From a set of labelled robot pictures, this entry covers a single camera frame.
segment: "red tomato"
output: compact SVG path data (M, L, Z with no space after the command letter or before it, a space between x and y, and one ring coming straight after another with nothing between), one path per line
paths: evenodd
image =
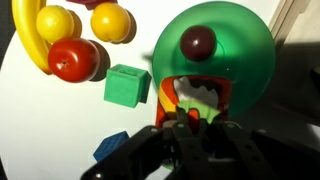
M96 46L82 38L65 38L50 48L49 67L53 74L68 82L90 80L97 72L100 55Z

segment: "green cube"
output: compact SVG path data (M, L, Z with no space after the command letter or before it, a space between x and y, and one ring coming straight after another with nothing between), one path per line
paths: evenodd
M118 64L107 70L104 100L136 107L146 96L150 82L148 71Z

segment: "plastic fruit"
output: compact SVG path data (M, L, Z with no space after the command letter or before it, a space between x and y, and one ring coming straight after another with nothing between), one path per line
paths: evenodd
M181 36L180 50L192 61L204 61L211 56L216 47L216 36L206 26L191 26Z
M48 65L49 43L36 29L37 14L45 0L12 0L12 14L21 43L34 64L44 73L52 74Z
M46 6L38 13L37 30L43 39L54 43L59 39L72 36L74 32L73 17L62 6Z
M82 38L64 38L52 44L48 62L53 74L67 82L90 80L97 73L100 54L96 46Z
M104 42L121 42L130 32L130 16L117 3L99 4L91 17L91 28L95 36Z

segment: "yellow banana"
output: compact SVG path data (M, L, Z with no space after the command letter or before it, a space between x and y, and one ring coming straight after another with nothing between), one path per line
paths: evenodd
M36 28L38 12L46 0L12 0L12 14L20 40L33 62L46 74L52 74L48 65L50 45Z

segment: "white surface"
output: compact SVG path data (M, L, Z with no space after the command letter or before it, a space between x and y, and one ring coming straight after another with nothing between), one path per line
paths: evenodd
M90 28L92 11L64 0L48 0L75 11L83 23L82 37L100 42L111 66L118 63L149 70L150 55L165 26L199 0L119 0L136 19L137 34L127 45L103 43ZM233 0L256 12L268 24L277 0ZM119 131L129 136L154 124L156 91L151 85L146 104L135 109L103 100L104 80L70 84L42 73L29 59L15 34L0 72L0 155L10 180L74 180L95 164L100 142ZM162 179L162 169L150 179Z

